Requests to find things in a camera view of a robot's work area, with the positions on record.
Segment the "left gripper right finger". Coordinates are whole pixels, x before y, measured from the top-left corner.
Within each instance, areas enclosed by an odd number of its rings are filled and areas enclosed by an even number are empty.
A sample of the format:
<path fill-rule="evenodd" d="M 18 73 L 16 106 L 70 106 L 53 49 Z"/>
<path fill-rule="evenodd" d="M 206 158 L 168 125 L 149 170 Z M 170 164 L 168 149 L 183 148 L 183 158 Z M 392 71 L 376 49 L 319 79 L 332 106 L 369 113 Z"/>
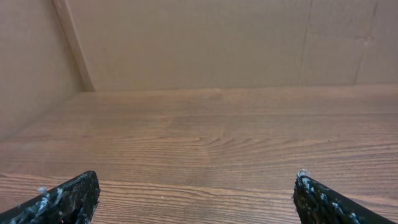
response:
<path fill-rule="evenodd" d="M 293 201 L 302 224 L 395 224 L 309 176 L 298 172 Z"/>

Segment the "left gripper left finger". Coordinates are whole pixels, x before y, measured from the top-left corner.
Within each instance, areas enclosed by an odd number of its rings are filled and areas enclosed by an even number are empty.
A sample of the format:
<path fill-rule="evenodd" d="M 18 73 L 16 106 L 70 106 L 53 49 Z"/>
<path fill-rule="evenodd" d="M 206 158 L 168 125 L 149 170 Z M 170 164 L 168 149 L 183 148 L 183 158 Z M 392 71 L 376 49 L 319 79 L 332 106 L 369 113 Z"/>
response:
<path fill-rule="evenodd" d="M 90 224 L 99 204 L 96 172 L 86 171 L 10 210 L 1 213 L 2 224 Z"/>

